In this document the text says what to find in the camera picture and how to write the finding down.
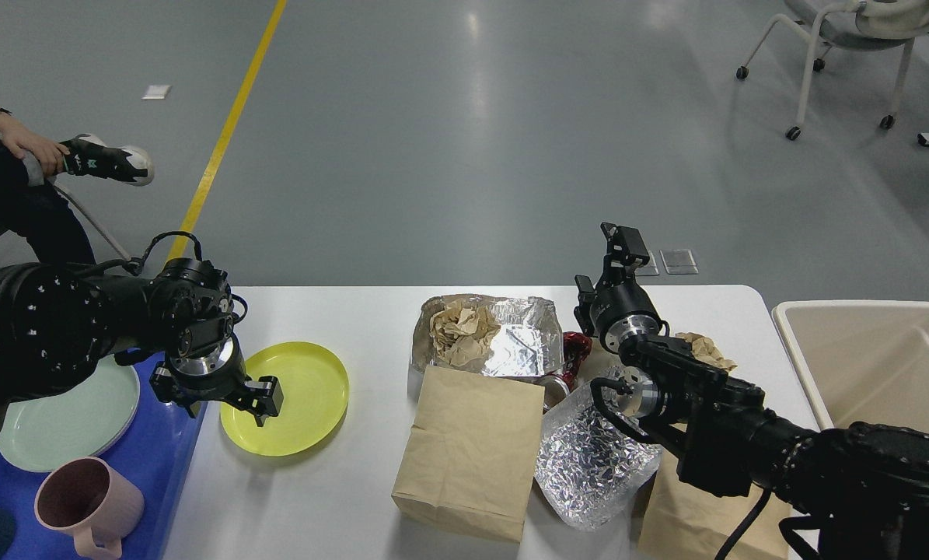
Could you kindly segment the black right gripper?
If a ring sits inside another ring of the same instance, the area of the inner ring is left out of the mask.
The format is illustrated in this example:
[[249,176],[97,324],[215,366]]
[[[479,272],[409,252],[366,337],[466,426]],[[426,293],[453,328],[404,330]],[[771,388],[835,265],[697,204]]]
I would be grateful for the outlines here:
[[575,275],[578,304],[575,319],[582,334],[609,353],[620,353],[628,340],[656,336],[663,329],[653,302],[636,280],[636,272],[651,263],[641,231],[614,223],[600,223],[606,238],[600,288],[587,275]]

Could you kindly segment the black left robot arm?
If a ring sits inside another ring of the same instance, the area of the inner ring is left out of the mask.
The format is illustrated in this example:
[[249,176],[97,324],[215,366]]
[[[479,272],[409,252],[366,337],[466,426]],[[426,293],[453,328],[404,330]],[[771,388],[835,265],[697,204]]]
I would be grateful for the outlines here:
[[162,403],[195,417],[217,401],[256,425],[281,414],[276,376],[246,372],[225,271],[194,255],[143,275],[150,250],[102,264],[27,263],[0,268],[0,405],[59,396],[87,380],[101,359],[121,366],[153,355],[150,386]]

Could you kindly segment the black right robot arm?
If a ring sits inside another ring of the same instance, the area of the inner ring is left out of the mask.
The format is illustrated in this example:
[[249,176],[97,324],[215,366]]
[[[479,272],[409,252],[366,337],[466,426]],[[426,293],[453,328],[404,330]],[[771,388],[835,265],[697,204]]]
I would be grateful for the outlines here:
[[811,430],[765,407],[765,391],[699,361],[636,281],[650,258],[636,228],[600,224],[598,281],[578,275],[575,319],[637,369],[596,378],[593,407],[678,460],[679,481],[717,497],[762,492],[717,553],[724,559],[770,497],[797,510],[778,530],[802,559],[929,559],[929,433],[884,423]]

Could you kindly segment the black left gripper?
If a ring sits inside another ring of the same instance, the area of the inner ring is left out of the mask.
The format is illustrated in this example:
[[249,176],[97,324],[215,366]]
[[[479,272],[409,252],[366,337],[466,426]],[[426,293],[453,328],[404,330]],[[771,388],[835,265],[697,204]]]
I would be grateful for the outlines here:
[[258,428],[269,418],[279,417],[284,403],[276,376],[257,380],[247,376],[236,334],[202,357],[166,357],[157,362],[150,387],[159,401],[183,408],[188,417],[197,417],[203,403],[219,401],[249,412]]

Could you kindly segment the person's hand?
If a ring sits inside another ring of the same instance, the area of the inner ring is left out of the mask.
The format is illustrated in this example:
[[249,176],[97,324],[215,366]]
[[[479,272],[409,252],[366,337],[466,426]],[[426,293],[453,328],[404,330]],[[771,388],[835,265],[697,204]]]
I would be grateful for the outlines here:
[[52,177],[65,171],[65,157],[69,156],[66,146],[38,135],[17,118],[0,113],[0,135],[2,144],[17,159],[34,156],[44,175]]

